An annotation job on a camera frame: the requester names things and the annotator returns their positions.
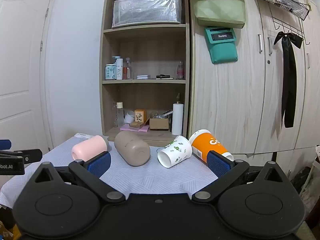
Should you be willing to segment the pink cup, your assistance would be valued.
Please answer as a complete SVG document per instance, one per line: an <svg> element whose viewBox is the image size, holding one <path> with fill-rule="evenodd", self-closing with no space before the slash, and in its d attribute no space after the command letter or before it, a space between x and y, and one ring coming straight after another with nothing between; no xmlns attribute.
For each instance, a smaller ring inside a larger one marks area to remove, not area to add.
<svg viewBox="0 0 320 240"><path fill-rule="evenodd" d="M97 155L109 151L110 143L106 138L95 135L73 146L71 155L74 160L88 161Z"/></svg>

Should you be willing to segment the orange paper cup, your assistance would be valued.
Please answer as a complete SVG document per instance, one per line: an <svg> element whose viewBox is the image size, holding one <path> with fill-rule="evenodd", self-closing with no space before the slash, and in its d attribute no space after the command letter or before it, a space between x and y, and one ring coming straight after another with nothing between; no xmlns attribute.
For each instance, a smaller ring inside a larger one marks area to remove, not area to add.
<svg viewBox="0 0 320 240"><path fill-rule="evenodd" d="M234 161L233 155L219 142L207 129L200 129L189 138L192 146L192 153L205 163L208 163L210 151L214 151L230 161Z"/></svg>

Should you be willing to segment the taupe cup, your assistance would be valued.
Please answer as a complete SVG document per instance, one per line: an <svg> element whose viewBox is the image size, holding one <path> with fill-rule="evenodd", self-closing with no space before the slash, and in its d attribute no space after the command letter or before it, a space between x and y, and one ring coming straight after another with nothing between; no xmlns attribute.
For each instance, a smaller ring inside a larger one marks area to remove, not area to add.
<svg viewBox="0 0 320 240"><path fill-rule="evenodd" d="M150 146L134 132L121 131L116 135L114 145L131 166L142 166L150 159Z"/></svg>

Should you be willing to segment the white dinosaur paper cup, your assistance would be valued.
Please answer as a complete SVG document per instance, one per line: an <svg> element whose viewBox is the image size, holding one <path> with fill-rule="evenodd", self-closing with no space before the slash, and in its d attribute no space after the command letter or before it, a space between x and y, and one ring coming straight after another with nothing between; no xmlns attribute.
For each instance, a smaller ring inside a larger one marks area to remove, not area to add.
<svg viewBox="0 0 320 240"><path fill-rule="evenodd" d="M157 158L162 166L171 168L176 164L189 159L191 155L191 143L187 138L178 135L172 142L158 152Z"/></svg>

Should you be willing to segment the white patterned table cloth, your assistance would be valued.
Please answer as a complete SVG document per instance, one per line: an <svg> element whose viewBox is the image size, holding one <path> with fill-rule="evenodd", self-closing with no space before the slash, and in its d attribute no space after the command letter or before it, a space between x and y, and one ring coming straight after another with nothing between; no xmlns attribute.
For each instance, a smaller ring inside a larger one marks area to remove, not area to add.
<svg viewBox="0 0 320 240"><path fill-rule="evenodd" d="M49 161L55 167L67 166L73 161L72 147L84 140L86 139L82 137L71 137L45 154L41 162ZM100 180L123 193L126 198L130 193L187 193L191 197L192 194L218 178L194 155L171 168L164 168L157 159L157 153L161 148L151 146L149 161L142 166L133 167L120 156L113 142L110 142L110 147L111 166L100 177ZM25 169L25 175L14 176L2 186L1 205L13 207L17 197L39 164L30 164Z"/></svg>

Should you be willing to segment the clear bottle beige cap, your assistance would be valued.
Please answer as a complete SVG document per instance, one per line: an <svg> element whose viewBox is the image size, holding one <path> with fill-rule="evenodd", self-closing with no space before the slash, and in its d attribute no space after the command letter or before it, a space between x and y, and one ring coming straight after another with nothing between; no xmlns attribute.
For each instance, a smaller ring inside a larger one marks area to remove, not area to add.
<svg viewBox="0 0 320 240"><path fill-rule="evenodd" d="M117 125L118 127L122 127L125 124L123 103L117 102L116 109L117 109Z"/></svg>

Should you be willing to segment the pink notepad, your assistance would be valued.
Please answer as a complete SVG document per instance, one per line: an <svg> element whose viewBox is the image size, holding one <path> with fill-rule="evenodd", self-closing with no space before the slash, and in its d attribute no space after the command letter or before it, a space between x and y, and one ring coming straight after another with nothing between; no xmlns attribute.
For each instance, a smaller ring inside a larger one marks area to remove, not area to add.
<svg viewBox="0 0 320 240"><path fill-rule="evenodd" d="M132 127L129 124L125 124L120 128L121 131L131 131L131 132L141 132L146 133L149 130L149 125L144 125L141 127Z"/></svg>

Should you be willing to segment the white paper towel roll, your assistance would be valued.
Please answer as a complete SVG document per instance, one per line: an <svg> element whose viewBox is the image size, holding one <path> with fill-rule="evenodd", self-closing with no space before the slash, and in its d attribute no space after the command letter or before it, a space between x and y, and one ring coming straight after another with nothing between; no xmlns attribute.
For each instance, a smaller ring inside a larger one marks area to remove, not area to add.
<svg viewBox="0 0 320 240"><path fill-rule="evenodd" d="M171 129L172 135L182 134L183 109L184 109L184 104L182 103L173 104L172 129Z"/></svg>

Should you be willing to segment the wooden wardrobe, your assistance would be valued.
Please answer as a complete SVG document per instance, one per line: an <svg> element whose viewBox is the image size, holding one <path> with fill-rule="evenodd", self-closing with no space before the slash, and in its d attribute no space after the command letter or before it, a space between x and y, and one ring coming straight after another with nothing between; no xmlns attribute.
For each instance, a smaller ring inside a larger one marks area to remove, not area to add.
<svg viewBox="0 0 320 240"><path fill-rule="evenodd" d="M189 134L207 129L232 153L292 151L319 144L319 14L300 20L263 0L245 0L246 23L235 29L236 62L213 64L204 27L191 22ZM303 38L295 48L297 97L293 127L281 115L283 50L279 32Z"/></svg>

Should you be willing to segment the small orange floral box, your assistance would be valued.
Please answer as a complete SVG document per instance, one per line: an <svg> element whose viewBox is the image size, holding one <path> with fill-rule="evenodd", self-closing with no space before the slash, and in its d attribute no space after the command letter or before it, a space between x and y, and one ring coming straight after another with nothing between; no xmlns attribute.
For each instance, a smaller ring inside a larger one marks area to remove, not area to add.
<svg viewBox="0 0 320 240"><path fill-rule="evenodd" d="M145 123L147 120L146 109L136 109L135 110L135 122Z"/></svg>

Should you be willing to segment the small cardboard box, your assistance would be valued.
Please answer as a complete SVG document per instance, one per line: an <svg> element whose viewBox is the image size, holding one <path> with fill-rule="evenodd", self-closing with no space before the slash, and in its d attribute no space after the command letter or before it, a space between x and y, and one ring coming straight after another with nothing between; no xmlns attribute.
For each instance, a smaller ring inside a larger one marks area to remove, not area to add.
<svg viewBox="0 0 320 240"><path fill-rule="evenodd" d="M151 130L168 130L169 119L168 118L150 118L149 126Z"/></svg>

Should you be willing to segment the black ribbon bow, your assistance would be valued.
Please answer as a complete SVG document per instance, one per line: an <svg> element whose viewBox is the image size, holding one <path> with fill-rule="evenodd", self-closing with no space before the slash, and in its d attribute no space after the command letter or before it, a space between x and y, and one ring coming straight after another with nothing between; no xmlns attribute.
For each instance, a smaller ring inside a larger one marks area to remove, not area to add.
<svg viewBox="0 0 320 240"><path fill-rule="evenodd" d="M274 44L281 41L283 50L283 90L281 96L281 119L285 128L295 122L297 100L297 65L293 46L300 49L303 39L295 33L277 33Z"/></svg>

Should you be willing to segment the teal label jar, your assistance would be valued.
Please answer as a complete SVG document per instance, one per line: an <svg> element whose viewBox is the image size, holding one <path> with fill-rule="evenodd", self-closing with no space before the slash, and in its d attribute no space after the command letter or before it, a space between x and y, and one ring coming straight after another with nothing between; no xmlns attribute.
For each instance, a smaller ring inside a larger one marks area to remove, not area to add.
<svg viewBox="0 0 320 240"><path fill-rule="evenodd" d="M117 78L116 65L107 64L105 66L105 80L115 80Z"/></svg>

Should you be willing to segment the small pink bottle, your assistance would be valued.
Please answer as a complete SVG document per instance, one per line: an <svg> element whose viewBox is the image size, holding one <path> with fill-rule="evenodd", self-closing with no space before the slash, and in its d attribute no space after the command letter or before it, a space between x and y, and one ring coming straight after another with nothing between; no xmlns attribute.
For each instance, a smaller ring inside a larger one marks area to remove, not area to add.
<svg viewBox="0 0 320 240"><path fill-rule="evenodd" d="M184 63L182 61L178 64L176 76L178 80L184 79Z"/></svg>

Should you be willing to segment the clear bottle red liquid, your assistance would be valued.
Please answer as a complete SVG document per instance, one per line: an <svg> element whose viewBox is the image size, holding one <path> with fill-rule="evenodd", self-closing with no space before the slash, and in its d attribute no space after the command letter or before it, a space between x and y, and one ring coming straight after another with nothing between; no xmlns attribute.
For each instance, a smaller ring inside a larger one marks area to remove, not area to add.
<svg viewBox="0 0 320 240"><path fill-rule="evenodd" d="M129 57L125 59L125 63L123 66L123 79L130 80L131 79L131 60Z"/></svg>

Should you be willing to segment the white pump bottle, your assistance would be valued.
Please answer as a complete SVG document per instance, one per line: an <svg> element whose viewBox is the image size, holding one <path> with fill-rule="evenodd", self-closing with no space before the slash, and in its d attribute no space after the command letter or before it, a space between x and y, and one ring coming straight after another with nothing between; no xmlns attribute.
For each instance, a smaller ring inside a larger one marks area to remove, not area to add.
<svg viewBox="0 0 320 240"><path fill-rule="evenodd" d="M123 79L123 59L120 56L113 56L116 65L116 80Z"/></svg>

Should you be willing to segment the wooden shelf unit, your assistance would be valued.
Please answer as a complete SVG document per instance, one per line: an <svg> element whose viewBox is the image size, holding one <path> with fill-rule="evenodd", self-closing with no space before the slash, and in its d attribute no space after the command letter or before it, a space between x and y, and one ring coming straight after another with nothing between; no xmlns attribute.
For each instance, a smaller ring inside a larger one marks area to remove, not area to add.
<svg viewBox="0 0 320 240"><path fill-rule="evenodd" d="M148 115L171 110L184 104L182 134L188 134L190 91L190 10L189 0L182 0L180 24L144 24L112 28L113 4L105 0L100 36L100 113L103 135L114 141L120 128L116 125L116 103L126 111L146 109ZM131 60L134 75L148 79L105 80L105 66ZM184 79L176 76L179 62L184 63Z"/></svg>

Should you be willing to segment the white door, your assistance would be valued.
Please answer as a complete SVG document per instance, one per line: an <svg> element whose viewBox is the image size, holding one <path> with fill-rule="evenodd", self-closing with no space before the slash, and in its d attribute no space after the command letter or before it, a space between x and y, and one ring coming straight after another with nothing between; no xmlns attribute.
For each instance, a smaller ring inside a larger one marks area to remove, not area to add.
<svg viewBox="0 0 320 240"><path fill-rule="evenodd" d="M53 0L1 0L1 139L12 150L50 141L45 56Z"/></svg>

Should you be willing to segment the green cushion bag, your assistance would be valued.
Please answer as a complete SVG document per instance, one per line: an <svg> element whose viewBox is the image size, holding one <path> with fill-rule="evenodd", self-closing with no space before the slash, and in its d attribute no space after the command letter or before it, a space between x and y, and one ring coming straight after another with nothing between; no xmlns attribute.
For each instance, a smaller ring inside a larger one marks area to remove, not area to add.
<svg viewBox="0 0 320 240"><path fill-rule="evenodd" d="M245 0L192 0L198 25L241 29L246 23Z"/></svg>

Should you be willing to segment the plastic wrapped grey box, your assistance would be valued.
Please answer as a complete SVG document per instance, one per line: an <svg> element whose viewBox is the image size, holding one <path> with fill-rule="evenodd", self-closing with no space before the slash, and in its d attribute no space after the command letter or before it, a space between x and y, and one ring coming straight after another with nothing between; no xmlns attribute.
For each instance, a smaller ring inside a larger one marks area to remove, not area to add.
<svg viewBox="0 0 320 240"><path fill-rule="evenodd" d="M144 24L180 24L182 0L116 0L112 28Z"/></svg>

